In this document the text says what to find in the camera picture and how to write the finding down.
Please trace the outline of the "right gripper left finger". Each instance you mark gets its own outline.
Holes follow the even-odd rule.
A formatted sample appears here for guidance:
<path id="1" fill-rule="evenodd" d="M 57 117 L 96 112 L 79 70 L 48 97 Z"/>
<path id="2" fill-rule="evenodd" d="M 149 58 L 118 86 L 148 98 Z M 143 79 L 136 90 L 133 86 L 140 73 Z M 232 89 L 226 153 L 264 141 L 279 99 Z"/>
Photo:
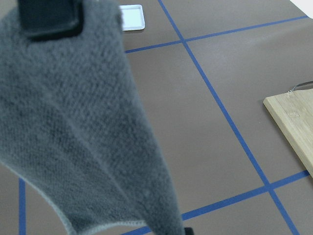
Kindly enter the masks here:
<path id="1" fill-rule="evenodd" d="M 20 24 L 31 40 L 55 40 L 80 34 L 83 29 L 81 0 L 19 0 Z"/>

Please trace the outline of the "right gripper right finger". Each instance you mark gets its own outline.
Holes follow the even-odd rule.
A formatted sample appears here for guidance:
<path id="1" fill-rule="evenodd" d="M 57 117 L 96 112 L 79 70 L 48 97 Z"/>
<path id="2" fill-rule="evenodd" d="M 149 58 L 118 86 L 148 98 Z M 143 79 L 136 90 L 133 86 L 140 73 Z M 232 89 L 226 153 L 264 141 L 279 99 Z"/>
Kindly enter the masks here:
<path id="1" fill-rule="evenodd" d="M 185 235 L 194 235 L 194 231 L 191 227 L 184 228 Z"/>

